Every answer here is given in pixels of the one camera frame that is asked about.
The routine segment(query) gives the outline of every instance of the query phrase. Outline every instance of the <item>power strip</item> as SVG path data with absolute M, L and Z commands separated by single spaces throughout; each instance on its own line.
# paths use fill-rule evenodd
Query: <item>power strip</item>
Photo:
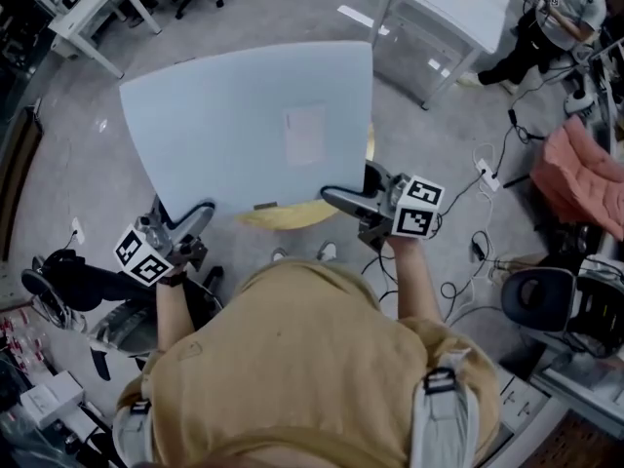
M 485 173 L 481 175 L 481 178 L 484 180 L 484 182 L 487 184 L 492 192 L 496 192 L 498 190 L 498 187 L 500 187 L 500 182 L 498 181 L 498 178 L 493 175 L 491 168 L 489 167 L 488 163 L 486 163 L 486 160 L 481 158 L 477 162 L 477 170 L 479 170 L 479 172 L 485 171 Z

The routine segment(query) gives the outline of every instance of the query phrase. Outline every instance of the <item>white marker cube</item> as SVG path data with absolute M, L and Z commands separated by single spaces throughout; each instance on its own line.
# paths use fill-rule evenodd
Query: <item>white marker cube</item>
M 427 237 L 444 195 L 444 187 L 421 176 L 413 176 L 397 204 L 392 234 L 410 238 Z

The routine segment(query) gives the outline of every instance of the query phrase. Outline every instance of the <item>white table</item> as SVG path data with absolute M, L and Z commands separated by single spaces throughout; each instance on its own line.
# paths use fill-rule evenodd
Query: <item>white table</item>
M 426 98 L 423 109 L 441 94 L 466 71 L 481 52 L 493 54 L 498 48 L 505 22 L 505 11 L 509 0 L 401 0 L 427 20 L 433 20 L 444 30 L 465 42 L 468 54 L 459 62 L 450 75 Z M 377 13 L 370 30 L 369 41 L 374 47 L 379 27 L 385 20 L 392 0 L 379 0 Z
M 95 59 L 117 78 L 122 78 L 124 76 L 123 71 L 100 54 L 89 41 L 80 36 L 80 31 L 108 1 L 109 0 L 80 0 L 66 15 L 56 16 L 48 27 L 57 35 L 72 43 L 88 57 Z M 140 0 L 130 0 L 130 2 L 135 6 L 135 9 L 145 19 L 145 22 L 147 22 L 154 33 L 160 33 L 160 26 L 153 17 L 149 15 L 147 9 L 140 3 Z

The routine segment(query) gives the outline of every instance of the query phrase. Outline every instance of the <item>electrical outlet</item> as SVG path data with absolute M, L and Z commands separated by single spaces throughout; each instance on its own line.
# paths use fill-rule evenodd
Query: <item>electrical outlet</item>
M 80 226 L 80 221 L 78 217 L 75 216 L 73 220 L 71 220 L 71 230 L 76 231 L 76 240 L 78 240 L 78 244 L 82 245 L 85 242 L 85 233 Z
M 498 187 L 500 187 L 500 182 L 498 181 L 498 178 L 493 176 L 488 163 L 486 163 L 486 160 L 484 160 L 483 158 L 479 160 L 479 162 L 477 163 L 477 170 L 479 170 L 479 172 L 482 172 L 483 170 L 486 171 L 483 175 L 481 175 L 481 178 L 492 190 L 492 192 L 496 192 L 498 190 Z

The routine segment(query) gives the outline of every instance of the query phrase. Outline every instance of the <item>person in gray shirt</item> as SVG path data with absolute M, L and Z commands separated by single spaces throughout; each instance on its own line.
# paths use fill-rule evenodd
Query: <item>person in gray shirt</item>
M 559 7 L 551 7 L 546 15 L 527 14 L 519 22 L 514 51 L 489 71 L 464 73 L 458 83 L 468 87 L 500 83 L 513 95 L 532 67 L 592 39 L 605 17 L 605 0 L 560 0 Z

